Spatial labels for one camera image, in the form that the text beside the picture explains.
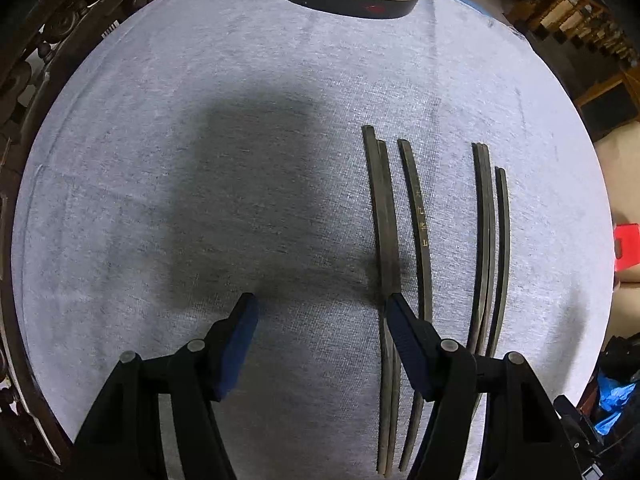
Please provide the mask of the grey round table cloth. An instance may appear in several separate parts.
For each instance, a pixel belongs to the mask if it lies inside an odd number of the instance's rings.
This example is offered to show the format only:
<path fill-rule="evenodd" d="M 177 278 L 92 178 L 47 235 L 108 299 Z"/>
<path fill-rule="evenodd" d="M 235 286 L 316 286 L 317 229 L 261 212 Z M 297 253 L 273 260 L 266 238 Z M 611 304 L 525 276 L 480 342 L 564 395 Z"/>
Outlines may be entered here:
<path fill-rule="evenodd" d="M 511 265 L 498 352 L 578 400 L 612 296 L 608 196 L 559 81 L 458 0 L 399 20 L 286 0 L 155 0 L 58 95 L 26 164 L 12 273 L 37 382 L 75 437 L 122 352 L 164 356 L 243 292 L 260 319 L 216 408 L 242 479 L 372 479 L 378 266 L 361 128 L 390 156 L 401 288 L 416 302 L 416 158 L 434 324 L 465 341 L 475 281 L 472 146 L 506 170 Z"/>

